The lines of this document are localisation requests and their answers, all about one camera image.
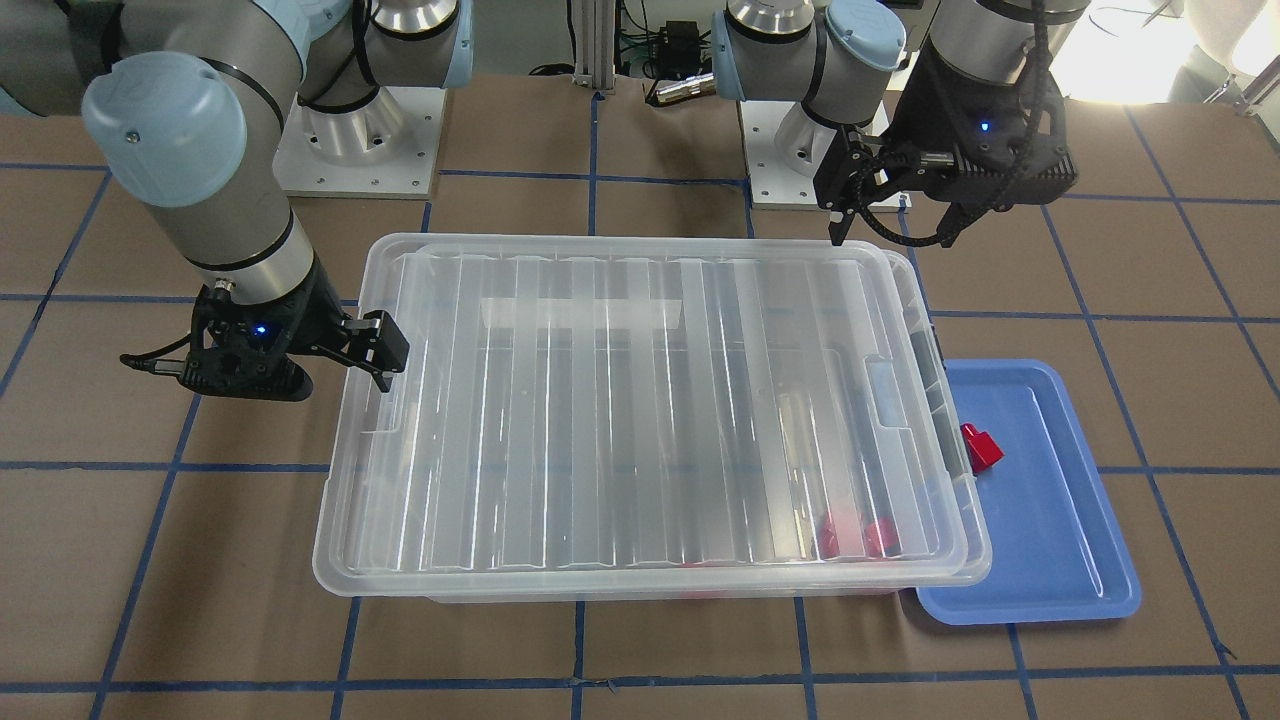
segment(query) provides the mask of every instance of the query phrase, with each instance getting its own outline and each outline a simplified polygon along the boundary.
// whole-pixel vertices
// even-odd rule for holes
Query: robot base
[[[445,91],[434,87],[387,88],[408,117],[412,136],[394,156],[375,165],[338,165],[310,147],[302,108],[284,123],[273,169],[294,197],[384,197],[426,200],[444,124]]]
[[[813,178],[794,170],[778,151],[774,138],[782,119],[795,102],[749,100],[739,102],[742,114],[742,149],[746,152],[746,172],[751,178],[751,205],[764,210],[813,210],[818,204],[813,191]],[[870,132],[879,135],[888,127],[888,115],[882,104],[876,110]],[[900,192],[872,205],[877,213],[897,213],[905,204],[911,206],[908,193]]]

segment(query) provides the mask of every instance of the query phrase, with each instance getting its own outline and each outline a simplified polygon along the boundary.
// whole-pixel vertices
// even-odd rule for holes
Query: plastic storage container
[[[393,234],[315,573],[443,602],[969,584],[982,512],[910,265],[867,243]]]

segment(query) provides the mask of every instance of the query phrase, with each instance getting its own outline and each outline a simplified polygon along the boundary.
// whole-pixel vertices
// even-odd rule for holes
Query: black cable
[[[147,370],[146,365],[150,360],[169,355],[188,342],[191,342],[191,334],[186,334],[180,340],[175,340],[159,350],[152,350],[151,352],[143,352],[142,355],[120,355],[120,363],[134,370]]]
[[[545,65],[538,65],[536,68],[529,70],[529,74],[538,77],[571,76],[573,74],[573,65],[570,65],[568,63],[547,63]]]
[[[356,61],[360,64],[360,74],[365,78],[365,82],[376,87],[378,81],[374,79],[374,69],[369,65],[369,49],[365,47],[365,35],[369,33],[369,26],[374,23],[374,0],[356,0],[351,6],[351,45],[355,47]]]
[[[302,96],[300,95],[298,105],[302,105],[303,108],[311,108],[316,100],[324,97],[326,92],[333,90],[333,86],[338,85],[338,79],[342,78],[342,73],[347,72],[347,68],[351,67],[351,63],[355,59],[356,59],[356,50],[353,47],[351,53],[347,54],[347,59],[343,60],[342,64],[338,65],[338,69],[333,72],[333,77],[329,78],[329,82],[324,83],[324,87],[316,91],[315,96],[311,97],[310,100],[303,100]]]
[[[959,236],[965,228],[978,222],[979,218],[998,208],[1009,192],[1009,188],[1014,186],[1029,169],[1032,145],[1036,142],[1036,137],[1039,135],[1041,120],[1044,117],[1044,100],[1048,94],[1048,65],[1050,65],[1050,53],[1048,53],[1048,24],[1044,20],[1044,0],[1032,0],[1032,12],[1036,13],[1036,46],[1032,47],[1028,55],[1028,61],[1036,63],[1036,87],[1034,87],[1034,101],[1032,102],[1030,117],[1027,119],[1027,131],[1023,133],[1021,142],[1014,151],[1018,154],[1018,161],[1009,167],[1007,170],[1001,176],[1000,183],[992,190],[987,200],[979,205],[972,213],[964,213],[963,215],[952,217],[951,222],[947,218],[938,223],[937,229],[933,234],[928,237],[909,237],[897,232],[893,232],[881,223],[874,213],[870,210],[869,204],[863,202],[863,183],[867,178],[872,177],[874,173],[883,170],[890,160],[905,161],[900,155],[890,154],[886,156],[881,154],[873,161],[868,163],[856,176],[854,176],[854,205],[858,208],[858,214],[863,218],[868,227],[876,232],[876,234],[883,237],[884,240],[893,242],[896,245],[902,245],[906,247],[928,247],[931,245],[943,245],[947,246],[955,242],[956,236]]]
[[[1102,27],[1102,23],[1100,23],[1097,20],[1097,18],[1093,17],[1093,14],[1094,13],[1101,13],[1103,10],[1110,10],[1112,13],[1129,13],[1129,14],[1133,14],[1133,15],[1147,15],[1147,19],[1144,19],[1142,22],[1142,24],[1138,26],[1137,29],[1133,31],[1133,32],[1138,32],[1140,29],[1144,29],[1151,23],[1153,23],[1156,20],[1156,18],[1178,19],[1176,14],[1165,13],[1165,10],[1169,9],[1169,6],[1172,5],[1172,4],[1174,4],[1174,0],[1165,0],[1164,3],[1161,3],[1161,5],[1158,8],[1156,8],[1155,10],[1149,10],[1149,12],[1148,10],[1134,10],[1132,8],[1119,8],[1116,5],[1105,5],[1102,8],[1094,8],[1094,9],[1089,10],[1089,22],[1093,23],[1093,27],[1101,29],[1102,32],[1110,35],[1111,37],[1123,38],[1124,36],[1121,36],[1120,33],[1111,32],[1110,29]]]
[[[570,53],[573,55],[573,65],[577,65],[577,33],[573,32],[573,0],[564,0],[564,22],[568,24]]]

